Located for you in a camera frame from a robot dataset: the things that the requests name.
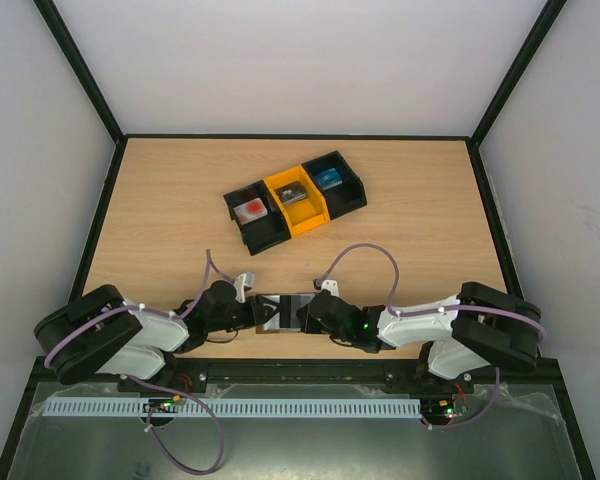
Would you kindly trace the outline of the brown leather card holder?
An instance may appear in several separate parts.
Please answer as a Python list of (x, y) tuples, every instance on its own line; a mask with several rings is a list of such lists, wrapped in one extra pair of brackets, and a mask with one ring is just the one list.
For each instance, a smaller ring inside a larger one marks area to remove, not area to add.
[(279, 313), (276, 315), (256, 315), (256, 333), (300, 333), (297, 313), (308, 313), (308, 309), (306, 311), (294, 311), (294, 296), (298, 294), (314, 293), (276, 294), (279, 296), (280, 302)]

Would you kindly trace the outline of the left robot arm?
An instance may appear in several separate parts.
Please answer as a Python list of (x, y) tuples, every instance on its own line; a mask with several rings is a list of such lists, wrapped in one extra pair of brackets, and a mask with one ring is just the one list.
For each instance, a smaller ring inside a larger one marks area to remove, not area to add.
[(279, 313), (279, 303), (248, 296), (248, 274), (217, 280), (180, 308), (164, 312), (125, 299), (110, 284), (43, 318), (34, 336), (44, 365), (71, 385), (95, 374), (125, 374), (149, 380), (167, 357), (203, 346), (211, 333), (261, 326)]

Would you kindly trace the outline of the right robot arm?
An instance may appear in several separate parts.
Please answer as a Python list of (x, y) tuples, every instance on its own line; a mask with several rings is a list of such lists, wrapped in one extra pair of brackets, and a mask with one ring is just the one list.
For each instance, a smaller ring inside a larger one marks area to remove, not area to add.
[(489, 365), (531, 373), (546, 337), (538, 307), (477, 282), (443, 300), (407, 307), (359, 308), (323, 290), (298, 316), (303, 332), (324, 333), (366, 353), (428, 343), (416, 379), (430, 392)]

